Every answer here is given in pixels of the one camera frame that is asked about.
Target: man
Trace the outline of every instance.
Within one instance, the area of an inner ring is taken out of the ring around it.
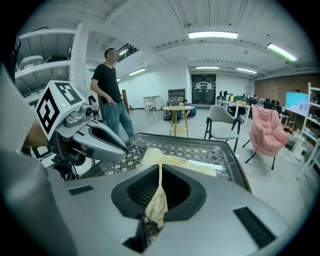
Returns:
[[[182,101],[182,103],[183,103],[183,105],[185,105],[185,106],[192,106],[192,107],[194,107],[193,109],[190,109],[190,110],[188,110],[188,111],[186,112],[186,116],[188,117],[188,119],[192,119],[193,117],[195,117],[196,114],[197,114],[195,105],[192,105],[192,104],[189,103],[186,99],[184,99],[184,100]]]
[[[258,103],[257,98],[258,98],[257,95],[254,94],[254,95],[253,95],[253,102],[252,102],[252,104],[256,105],[256,104]]]
[[[116,49],[109,48],[104,52],[105,62],[98,65],[91,80],[91,90],[101,97],[101,114],[106,125],[119,135],[119,122],[129,138],[135,135],[132,121],[121,99],[114,64],[118,60]]]

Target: short black hair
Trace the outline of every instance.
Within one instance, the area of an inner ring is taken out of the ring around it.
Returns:
[[[104,52],[104,58],[107,58],[107,54],[108,54],[108,52],[111,51],[111,50],[115,50],[115,48],[108,48],[108,49],[105,50],[105,52]]]
[[[88,97],[88,99],[89,99],[89,104],[90,104],[90,105],[91,105],[90,100],[93,100],[93,102],[96,102],[95,97],[93,97],[92,95],[90,95],[90,96]]]

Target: brick wall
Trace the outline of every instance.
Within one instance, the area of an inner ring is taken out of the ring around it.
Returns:
[[[300,89],[300,93],[307,94],[308,83],[311,83],[312,87],[320,88],[320,73],[287,75],[257,80],[254,81],[254,93],[257,94],[258,101],[260,98],[269,98],[270,101],[279,101],[280,106],[284,107],[286,103],[286,92],[296,93],[295,89]],[[293,121],[294,114],[289,112],[288,115],[289,120]],[[298,115],[297,121],[294,120],[297,123],[296,128],[301,130],[304,120],[304,116]]]

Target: doorway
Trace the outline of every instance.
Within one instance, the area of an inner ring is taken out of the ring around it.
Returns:
[[[199,105],[216,104],[216,75],[215,74],[193,74],[192,81],[192,103]]]

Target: round table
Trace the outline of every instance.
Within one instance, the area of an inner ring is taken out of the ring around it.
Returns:
[[[172,117],[171,117],[171,127],[170,127],[170,135],[171,133],[174,133],[174,136],[177,135],[177,133],[184,133],[186,131],[186,135],[189,138],[189,131],[188,131],[188,119],[187,119],[187,113],[188,110],[193,110],[194,106],[185,106],[185,105],[179,105],[179,106],[165,106],[162,108],[162,110],[165,111],[172,111]],[[177,125],[177,118],[178,118],[178,111],[183,111],[184,114],[184,120],[185,120],[185,127]]]

